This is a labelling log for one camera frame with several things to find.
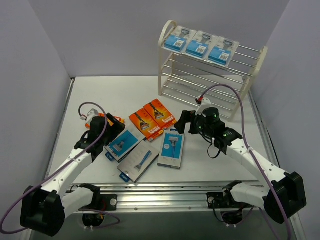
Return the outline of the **clear Gillette blister pack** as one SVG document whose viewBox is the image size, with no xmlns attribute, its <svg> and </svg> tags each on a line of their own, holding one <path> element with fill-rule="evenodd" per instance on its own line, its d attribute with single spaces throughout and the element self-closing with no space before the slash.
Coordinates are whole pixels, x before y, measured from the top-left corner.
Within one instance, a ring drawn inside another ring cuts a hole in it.
<svg viewBox="0 0 320 240">
<path fill-rule="evenodd" d="M 217 40 L 218 36 L 198 30 L 186 47 L 185 53 L 203 59 L 210 46 L 214 45 Z"/>
<path fill-rule="evenodd" d="M 196 33 L 196 30 L 178 26 L 164 41 L 163 47 L 177 53 L 182 53 Z"/>
</svg>

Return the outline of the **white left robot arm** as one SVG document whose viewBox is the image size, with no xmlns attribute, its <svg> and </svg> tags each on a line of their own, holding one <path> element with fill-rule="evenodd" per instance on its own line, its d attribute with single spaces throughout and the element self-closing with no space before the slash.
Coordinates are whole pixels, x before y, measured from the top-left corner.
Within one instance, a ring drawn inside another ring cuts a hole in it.
<svg viewBox="0 0 320 240">
<path fill-rule="evenodd" d="M 100 212 L 103 209 L 99 187 L 83 183 L 73 192 L 67 191 L 83 170 L 103 152 L 104 147 L 125 130 L 125 124 L 107 113 L 106 117 L 94 116 L 89 125 L 68 158 L 48 181 L 25 190 L 20 215 L 22 227 L 53 237 L 74 212 L 81 209 Z"/>
</svg>

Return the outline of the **white Gillette Skinguard razor pack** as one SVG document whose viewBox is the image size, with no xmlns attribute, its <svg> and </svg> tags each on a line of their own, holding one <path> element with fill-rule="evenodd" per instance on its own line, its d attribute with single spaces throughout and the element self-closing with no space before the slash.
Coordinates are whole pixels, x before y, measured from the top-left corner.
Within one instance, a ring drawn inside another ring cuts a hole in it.
<svg viewBox="0 0 320 240">
<path fill-rule="evenodd" d="M 207 59 L 212 63 L 228 67 L 239 45 L 238 41 L 219 36 Z"/>
</svg>

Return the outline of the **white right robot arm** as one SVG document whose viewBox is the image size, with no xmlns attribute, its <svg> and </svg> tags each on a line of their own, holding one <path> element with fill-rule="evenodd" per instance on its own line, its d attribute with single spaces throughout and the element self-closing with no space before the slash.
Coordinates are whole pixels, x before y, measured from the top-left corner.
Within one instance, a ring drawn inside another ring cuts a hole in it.
<svg viewBox="0 0 320 240">
<path fill-rule="evenodd" d="M 261 187 L 235 180 L 223 188 L 222 200 L 227 206 L 236 203 L 259 207 L 276 223 L 283 224 L 307 205 L 303 178 L 277 167 L 254 150 L 236 130 L 220 120 L 219 111 L 209 107 L 202 114 L 184 110 L 174 127 L 178 133 L 201 135 L 213 141 L 218 151 L 249 171 Z"/>
</svg>

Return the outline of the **grey Harry's box blue razor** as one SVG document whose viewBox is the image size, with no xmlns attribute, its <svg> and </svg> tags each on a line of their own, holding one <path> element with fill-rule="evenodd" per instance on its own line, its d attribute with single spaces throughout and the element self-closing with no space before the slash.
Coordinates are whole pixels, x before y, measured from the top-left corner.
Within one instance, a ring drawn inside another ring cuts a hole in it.
<svg viewBox="0 0 320 240">
<path fill-rule="evenodd" d="M 141 141 L 118 165 L 120 179 L 136 183 L 159 156 L 159 151 L 149 142 Z"/>
</svg>

